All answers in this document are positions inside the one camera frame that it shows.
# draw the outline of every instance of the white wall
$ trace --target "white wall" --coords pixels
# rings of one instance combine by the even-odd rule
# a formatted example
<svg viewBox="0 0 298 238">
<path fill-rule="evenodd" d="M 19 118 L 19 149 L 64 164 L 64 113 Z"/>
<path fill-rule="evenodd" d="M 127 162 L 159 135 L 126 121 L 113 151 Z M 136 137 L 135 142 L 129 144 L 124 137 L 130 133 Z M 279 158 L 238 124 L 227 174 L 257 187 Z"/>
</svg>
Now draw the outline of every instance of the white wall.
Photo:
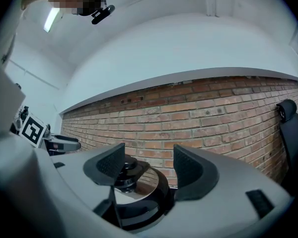
<svg viewBox="0 0 298 238">
<path fill-rule="evenodd" d="M 104 97 L 101 94 L 119 87 L 119 93 L 126 91 L 124 86 L 130 91 L 130 85 L 142 80 L 147 80 L 144 87 L 155 86 L 161 84 L 155 77 L 194 70 L 199 70 L 195 77 L 203 78 L 202 69 L 214 67 L 258 68 L 298 78 L 294 51 L 260 28 L 229 17 L 179 14 L 132 28 L 92 55 L 74 72 L 62 112 L 97 101 Z M 223 73 L 214 70 L 213 76 Z M 164 77 L 164 83 L 174 80 Z"/>
<path fill-rule="evenodd" d="M 52 54 L 17 40 L 5 71 L 22 87 L 26 96 L 22 106 L 28 106 L 31 113 L 51 125 L 52 132 L 59 133 L 60 101 L 72 75 L 66 65 Z"/>
</svg>

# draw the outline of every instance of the ceiling light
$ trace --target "ceiling light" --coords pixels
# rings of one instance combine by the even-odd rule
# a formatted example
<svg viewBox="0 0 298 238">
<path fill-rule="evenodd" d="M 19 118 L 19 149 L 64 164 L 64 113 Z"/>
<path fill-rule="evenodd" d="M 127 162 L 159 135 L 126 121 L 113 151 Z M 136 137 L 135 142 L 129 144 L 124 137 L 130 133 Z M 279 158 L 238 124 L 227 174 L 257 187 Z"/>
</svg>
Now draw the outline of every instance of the ceiling light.
<svg viewBox="0 0 298 238">
<path fill-rule="evenodd" d="M 52 27 L 52 24 L 56 18 L 56 16 L 59 14 L 60 8 L 52 8 L 50 11 L 50 14 L 48 18 L 46 19 L 44 30 L 48 33 Z"/>
</svg>

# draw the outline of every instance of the chair backrest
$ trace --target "chair backrest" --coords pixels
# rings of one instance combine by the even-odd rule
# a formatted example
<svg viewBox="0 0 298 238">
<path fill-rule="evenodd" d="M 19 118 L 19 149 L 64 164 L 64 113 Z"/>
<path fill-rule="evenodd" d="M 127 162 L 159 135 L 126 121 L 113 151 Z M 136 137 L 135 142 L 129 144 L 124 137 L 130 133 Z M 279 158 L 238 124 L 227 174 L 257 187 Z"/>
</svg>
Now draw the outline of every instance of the chair backrest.
<svg viewBox="0 0 298 238">
<path fill-rule="evenodd" d="M 284 100 L 277 104 L 281 115 L 280 133 L 286 149 L 287 162 L 291 172 L 297 166 L 298 159 L 298 114 L 297 106 L 292 100 Z"/>
</svg>

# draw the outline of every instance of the black chair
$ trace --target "black chair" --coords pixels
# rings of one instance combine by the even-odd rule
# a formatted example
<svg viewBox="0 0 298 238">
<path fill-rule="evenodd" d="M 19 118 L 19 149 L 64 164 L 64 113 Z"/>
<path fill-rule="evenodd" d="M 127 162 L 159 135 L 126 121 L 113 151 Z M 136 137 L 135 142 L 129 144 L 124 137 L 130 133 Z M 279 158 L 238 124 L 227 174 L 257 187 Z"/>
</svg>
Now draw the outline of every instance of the black chair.
<svg viewBox="0 0 298 238">
<path fill-rule="evenodd" d="M 297 105 L 292 100 L 284 100 L 276 105 L 281 116 L 280 134 L 285 146 L 288 172 L 282 186 L 291 194 L 298 193 L 298 114 Z"/>
</svg>

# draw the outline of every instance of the brick wall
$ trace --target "brick wall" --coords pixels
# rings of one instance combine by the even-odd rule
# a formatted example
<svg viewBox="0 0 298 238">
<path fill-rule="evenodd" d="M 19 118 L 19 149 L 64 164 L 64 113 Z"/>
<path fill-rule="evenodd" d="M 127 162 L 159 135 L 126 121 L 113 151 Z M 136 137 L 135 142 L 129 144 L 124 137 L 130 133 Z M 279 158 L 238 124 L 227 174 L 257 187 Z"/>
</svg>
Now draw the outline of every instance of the brick wall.
<svg viewBox="0 0 298 238">
<path fill-rule="evenodd" d="M 298 106 L 296 81 L 225 77 L 163 85 L 108 98 L 64 115 L 62 133 L 82 150 L 124 142 L 126 153 L 176 185 L 173 144 L 241 159 L 281 181 L 286 155 L 276 103 Z"/>
</svg>

